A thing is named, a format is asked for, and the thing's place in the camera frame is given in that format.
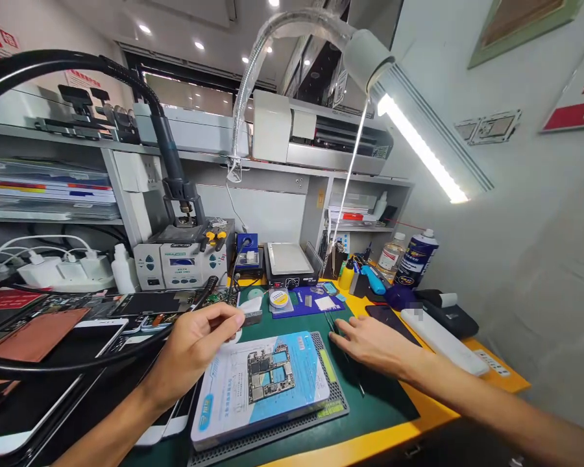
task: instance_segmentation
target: printer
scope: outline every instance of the printer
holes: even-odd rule
[[[233,117],[162,105],[164,114],[169,119],[177,149],[209,154],[231,154]],[[151,123],[149,105],[142,102],[135,103],[134,113],[141,142],[147,146],[158,146],[154,125]],[[240,157],[249,155],[249,130],[246,122],[242,123],[238,135],[237,155]]]
[[[253,91],[253,158],[347,171],[361,117]],[[394,146],[382,120],[366,119],[353,172],[378,175]]]

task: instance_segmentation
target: right hand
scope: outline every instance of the right hand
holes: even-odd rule
[[[337,319],[335,325],[345,337],[331,332],[329,338],[340,349],[373,370],[408,383],[417,382],[419,372],[434,355],[368,316],[351,317],[348,322]]]

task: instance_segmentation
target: ceiling light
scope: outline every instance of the ceiling light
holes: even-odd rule
[[[415,127],[405,117],[402,110],[400,110],[390,96],[385,94],[378,103],[376,110],[379,116],[385,113],[389,115],[389,118],[396,125],[398,131],[400,131],[404,139],[411,145],[418,157],[422,160],[422,163],[443,188],[443,191],[446,192],[450,198],[450,202],[461,203],[469,201],[469,198],[461,190],[461,187],[456,184],[443,164],[437,159],[435,153],[428,147],[420,134],[415,130]]]

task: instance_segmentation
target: wall outlet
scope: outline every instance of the wall outlet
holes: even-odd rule
[[[124,191],[144,193],[160,189],[162,166],[159,157],[115,151],[115,162]]]

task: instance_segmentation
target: plastic bottle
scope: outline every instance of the plastic bottle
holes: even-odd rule
[[[398,260],[404,255],[404,239],[405,235],[401,232],[396,232],[393,242],[387,242],[383,246],[383,252],[378,259],[376,268],[385,279],[392,282],[398,270]]]
[[[110,267],[120,294],[135,293],[140,289],[134,258],[128,255],[123,243],[115,245],[115,260]]]
[[[344,272],[339,277],[338,285],[340,290],[349,290],[350,284],[352,283],[352,278],[355,275],[355,270],[353,266],[353,260],[350,258],[347,263],[346,267],[344,268]]]
[[[439,243],[435,240],[435,232],[432,229],[426,229],[424,233],[411,237],[398,266],[395,282],[416,289],[438,248]]]
[[[385,212],[385,208],[387,207],[387,192],[384,191],[381,197],[378,199],[376,204],[374,205],[374,210],[372,211],[372,215],[376,216],[376,220],[380,219]]]

